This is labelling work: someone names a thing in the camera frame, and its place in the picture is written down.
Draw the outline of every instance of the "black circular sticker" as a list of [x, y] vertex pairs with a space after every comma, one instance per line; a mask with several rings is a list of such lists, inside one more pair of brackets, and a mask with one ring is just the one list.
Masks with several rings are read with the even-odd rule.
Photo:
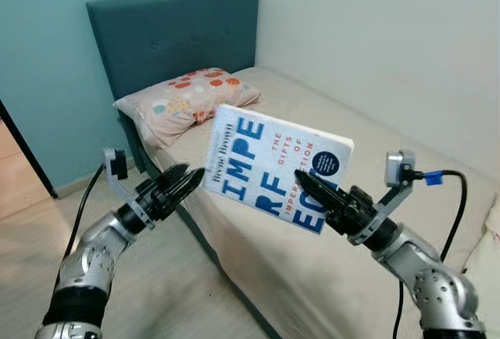
[[312, 167], [319, 175], [329, 177], [341, 168], [338, 158], [330, 152], [319, 152], [312, 159]]

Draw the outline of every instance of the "bed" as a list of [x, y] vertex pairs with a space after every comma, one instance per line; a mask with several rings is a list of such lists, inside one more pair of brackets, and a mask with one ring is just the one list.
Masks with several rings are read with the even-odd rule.
[[[447, 261], [460, 269], [482, 236], [495, 182], [286, 75], [254, 66], [258, 5], [259, 0], [89, 2], [91, 25], [114, 98], [217, 66], [262, 92], [262, 101], [250, 109], [354, 139], [345, 187], [359, 185], [378, 199], [386, 190], [385, 152], [401, 147], [416, 153], [422, 170], [462, 170], [469, 178], [470, 195]], [[158, 149], [142, 142], [124, 114], [120, 119], [137, 167], [153, 177], [176, 162], [205, 164], [210, 120], [192, 127], [171, 147]], [[458, 182], [432, 189], [417, 184], [393, 219], [404, 221], [441, 249], [458, 201]], [[397, 280], [365, 248], [351, 246], [330, 229], [316, 236], [201, 189], [178, 212], [270, 337], [390, 335]], [[405, 297], [400, 337], [420, 337], [419, 314]]]

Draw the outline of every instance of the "bed frame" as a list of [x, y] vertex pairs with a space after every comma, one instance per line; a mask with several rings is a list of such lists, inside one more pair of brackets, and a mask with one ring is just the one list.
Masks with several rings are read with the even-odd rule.
[[[102, 0], [87, 3], [88, 15], [115, 99], [206, 67], [229, 73], [255, 62], [259, 0]], [[157, 177], [134, 122], [120, 114], [136, 166]], [[229, 280], [236, 295], [271, 338], [275, 329], [225, 274], [216, 252], [182, 207], [182, 220]]]

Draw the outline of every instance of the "robotic arm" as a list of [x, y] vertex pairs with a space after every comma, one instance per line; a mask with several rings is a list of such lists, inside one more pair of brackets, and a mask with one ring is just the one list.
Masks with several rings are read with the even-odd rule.
[[390, 191], [377, 203], [359, 187], [349, 193], [301, 170], [295, 176], [302, 188], [328, 209], [326, 222], [353, 245], [364, 244], [372, 256], [408, 288], [421, 312], [425, 339], [486, 338], [475, 315], [478, 299], [473, 285], [445, 266], [423, 238], [403, 224], [388, 219], [412, 191], [412, 181], [423, 179], [413, 170], [409, 151], [387, 154], [385, 182]]
[[[304, 171], [295, 175], [302, 188], [328, 209], [326, 222], [372, 256], [409, 289], [421, 311], [425, 339], [485, 339], [475, 315], [477, 295], [461, 274], [445, 266], [423, 238], [388, 218], [423, 174], [414, 171], [413, 153], [387, 154], [386, 185], [391, 189], [377, 203], [360, 188], [349, 193]], [[102, 168], [108, 183], [126, 202], [92, 225], [77, 249], [62, 261], [52, 300], [35, 339], [102, 339], [101, 324], [116, 263], [146, 227], [164, 220], [202, 181], [204, 169], [186, 173], [175, 165], [146, 180], [131, 194], [118, 181], [127, 177], [123, 152], [106, 149]]]
[[131, 194], [118, 181], [127, 177], [124, 152], [105, 149], [103, 167], [109, 186], [126, 202], [105, 214], [62, 261], [52, 300], [36, 339], [101, 339], [101, 323], [111, 292], [116, 263], [136, 235], [164, 220], [202, 181], [204, 169], [186, 173], [174, 165], [146, 180]]

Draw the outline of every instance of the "baseboard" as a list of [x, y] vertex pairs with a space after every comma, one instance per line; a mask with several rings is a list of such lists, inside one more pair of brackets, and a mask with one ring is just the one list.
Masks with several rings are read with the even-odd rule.
[[[127, 159], [127, 169], [132, 170], [135, 167], [135, 161], [132, 157]], [[61, 187], [57, 187], [55, 189], [55, 192], [59, 196], [59, 198], [65, 198], [68, 197], [70, 194], [73, 194], [75, 192], [78, 192], [82, 189], [85, 189], [88, 184], [91, 182], [92, 177], [94, 176], [94, 173], [88, 174], [85, 177], [81, 177], [80, 179], [76, 179], [72, 183], [63, 185]], [[101, 176], [98, 178], [98, 181], [105, 179], [105, 174], [101, 174]]]

